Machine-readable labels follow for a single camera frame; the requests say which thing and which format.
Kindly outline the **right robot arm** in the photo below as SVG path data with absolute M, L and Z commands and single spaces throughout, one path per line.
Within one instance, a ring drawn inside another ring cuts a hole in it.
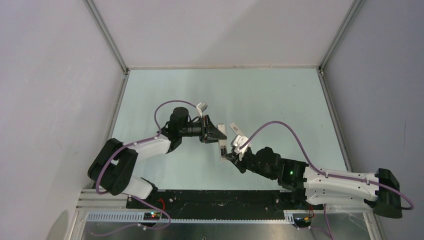
M 376 173 L 315 171 L 306 162 L 282 158 L 270 147 L 257 153 L 221 151 L 242 174 L 253 172 L 276 180 L 282 188 L 291 191 L 291 204 L 297 209 L 308 205 L 352 206 L 372 210 L 378 216 L 400 219 L 403 216 L 401 197 L 396 194 L 400 183 L 393 173 L 379 168 Z

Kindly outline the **white battery cover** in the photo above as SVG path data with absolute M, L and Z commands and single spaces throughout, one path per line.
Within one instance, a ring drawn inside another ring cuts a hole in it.
M 229 126 L 235 134 L 234 140 L 240 139 L 240 138 L 246 138 L 244 133 L 240 130 L 240 128 L 234 122 L 231 123 Z

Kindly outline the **white remote control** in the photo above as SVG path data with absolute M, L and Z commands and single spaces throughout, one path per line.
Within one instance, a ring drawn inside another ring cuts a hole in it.
M 221 124 L 221 123 L 217 124 L 217 129 L 221 133 L 223 133 L 225 136 L 227 135 L 226 134 L 226 127 L 225 127 L 224 124 Z M 220 160 L 221 161 L 225 161 L 226 160 L 226 154 L 228 153 L 228 150 L 227 150 L 227 140 L 226 139 L 219 140 L 218 141 L 218 146 L 219 146 Z

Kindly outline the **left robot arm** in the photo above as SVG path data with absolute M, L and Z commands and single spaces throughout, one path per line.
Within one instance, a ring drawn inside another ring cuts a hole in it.
M 129 144 L 115 138 L 107 140 L 89 167 L 87 175 L 105 193 L 113 196 L 135 196 L 145 208 L 153 208 L 158 202 L 158 194 L 154 192 L 153 183 L 133 174 L 136 162 L 171 153 L 182 143 L 184 137 L 198 137 L 204 144 L 227 139 L 208 115 L 191 119 L 187 108 L 176 107 L 169 121 L 154 137 Z

